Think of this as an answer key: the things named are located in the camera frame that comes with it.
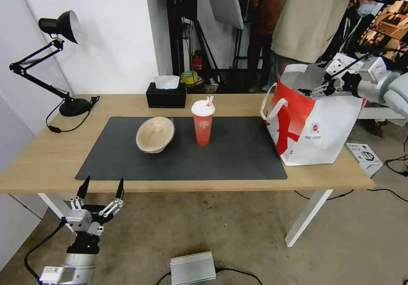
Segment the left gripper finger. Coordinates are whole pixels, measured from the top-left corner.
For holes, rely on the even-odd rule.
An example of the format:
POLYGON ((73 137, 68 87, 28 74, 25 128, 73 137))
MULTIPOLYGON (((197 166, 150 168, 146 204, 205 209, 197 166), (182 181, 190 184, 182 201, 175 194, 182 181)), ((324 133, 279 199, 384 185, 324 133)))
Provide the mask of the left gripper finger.
POLYGON ((69 204, 70 204, 71 210, 69 214, 74 213, 74 211, 78 211, 78 210, 84 211, 85 213, 90 213, 88 210, 84 208, 84 199, 88 191, 90 180, 91 180, 91 177, 88 176, 84 180, 82 185, 79 187, 76 196, 70 198, 69 204))
POLYGON ((124 194, 125 194, 124 178, 121 178, 119 185, 118 185, 115 199, 111 201, 103 210, 99 212, 99 216, 107 218, 111 215, 112 216, 116 215, 125 204, 123 200, 124 194))

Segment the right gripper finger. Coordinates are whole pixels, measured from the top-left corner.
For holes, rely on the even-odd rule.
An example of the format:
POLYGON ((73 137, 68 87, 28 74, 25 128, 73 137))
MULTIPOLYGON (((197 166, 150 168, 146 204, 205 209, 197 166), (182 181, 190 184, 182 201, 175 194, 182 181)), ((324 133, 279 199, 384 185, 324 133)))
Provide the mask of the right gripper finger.
POLYGON ((331 96, 335 92, 333 85, 321 85, 313 90, 298 88, 298 92, 313 100, 331 96))
POLYGON ((342 73, 339 71, 329 72, 327 71, 322 78, 322 86, 342 86, 343 80, 342 73))

